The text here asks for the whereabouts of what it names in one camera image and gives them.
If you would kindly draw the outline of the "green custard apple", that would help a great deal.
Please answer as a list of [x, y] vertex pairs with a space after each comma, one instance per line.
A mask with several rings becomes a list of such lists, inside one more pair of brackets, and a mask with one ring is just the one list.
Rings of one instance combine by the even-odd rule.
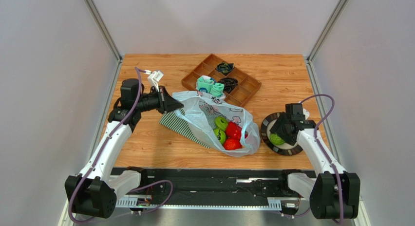
[[279, 137], [276, 133], [271, 133], [269, 135], [269, 141], [274, 146], [281, 146], [281, 145], [285, 144], [285, 141], [281, 137]]

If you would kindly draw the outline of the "light blue printed plastic bag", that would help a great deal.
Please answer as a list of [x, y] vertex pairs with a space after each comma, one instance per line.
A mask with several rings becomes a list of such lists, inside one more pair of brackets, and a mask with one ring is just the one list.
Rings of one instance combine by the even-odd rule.
[[[175, 111], [176, 116], [187, 122], [193, 135], [202, 144], [232, 157], [252, 155], [258, 151], [261, 141], [259, 127], [253, 121], [253, 115], [246, 109], [198, 91], [177, 92], [172, 97], [184, 105]], [[223, 147], [214, 134], [214, 129], [218, 128], [214, 122], [217, 117], [223, 117], [242, 129], [242, 148], [227, 151]]]

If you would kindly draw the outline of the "red bell pepper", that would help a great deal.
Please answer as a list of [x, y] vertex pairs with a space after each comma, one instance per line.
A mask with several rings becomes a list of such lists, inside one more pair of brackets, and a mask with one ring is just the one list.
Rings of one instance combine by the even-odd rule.
[[229, 138], [236, 139], [236, 140], [240, 140], [242, 137], [241, 127], [239, 127], [237, 124], [231, 121], [228, 122], [225, 133]]

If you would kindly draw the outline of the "orange red wrinkled fruit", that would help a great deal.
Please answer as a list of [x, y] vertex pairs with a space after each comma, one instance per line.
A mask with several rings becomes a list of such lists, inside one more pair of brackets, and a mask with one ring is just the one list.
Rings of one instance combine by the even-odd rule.
[[234, 139], [234, 138], [228, 138], [224, 142], [223, 147], [227, 151], [233, 151], [233, 150], [241, 149], [242, 148], [242, 145], [241, 145], [241, 143], [240, 143], [239, 140]]

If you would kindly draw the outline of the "light green starfruit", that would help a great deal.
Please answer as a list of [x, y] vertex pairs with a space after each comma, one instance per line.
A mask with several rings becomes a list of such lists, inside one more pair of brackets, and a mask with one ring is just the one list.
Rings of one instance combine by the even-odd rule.
[[227, 129], [228, 121], [224, 117], [218, 116], [214, 119], [214, 122], [218, 129], [222, 131], [225, 131]]

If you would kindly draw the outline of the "green watermelon toy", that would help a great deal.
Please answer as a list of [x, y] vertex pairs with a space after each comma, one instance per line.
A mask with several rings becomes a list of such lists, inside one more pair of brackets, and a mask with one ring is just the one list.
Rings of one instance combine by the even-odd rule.
[[218, 128], [214, 129], [213, 131], [215, 133], [216, 138], [219, 140], [221, 145], [223, 145], [227, 139], [226, 133]]

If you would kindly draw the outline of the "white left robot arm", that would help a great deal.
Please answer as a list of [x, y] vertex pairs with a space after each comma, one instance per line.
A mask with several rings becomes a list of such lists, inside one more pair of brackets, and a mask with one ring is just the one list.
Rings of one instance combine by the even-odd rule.
[[152, 86], [149, 93], [143, 90], [140, 79], [130, 78], [122, 82], [121, 96], [110, 112], [98, 148], [78, 175], [70, 175], [66, 179], [68, 214], [73, 222], [84, 222], [76, 219], [75, 214], [89, 216], [91, 220], [95, 217], [107, 219], [121, 197], [150, 187], [147, 171], [143, 168], [129, 167], [111, 179], [115, 161], [143, 112], [157, 110], [167, 114], [184, 105], [170, 96], [164, 86]]

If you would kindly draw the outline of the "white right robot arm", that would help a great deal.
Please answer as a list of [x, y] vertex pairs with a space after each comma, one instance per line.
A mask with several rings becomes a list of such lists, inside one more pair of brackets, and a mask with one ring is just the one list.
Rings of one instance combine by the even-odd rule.
[[313, 120], [307, 120], [301, 103], [286, 104], [273, 126], [271, 134], [285, 144], [300, 146], [306, 153], [316, 178], [300, 171], [287, 175], [287, 187], [306, 198], [317, 219], [355, 219], [358, 216], [360, 178], [348, 172], [321, 140]]

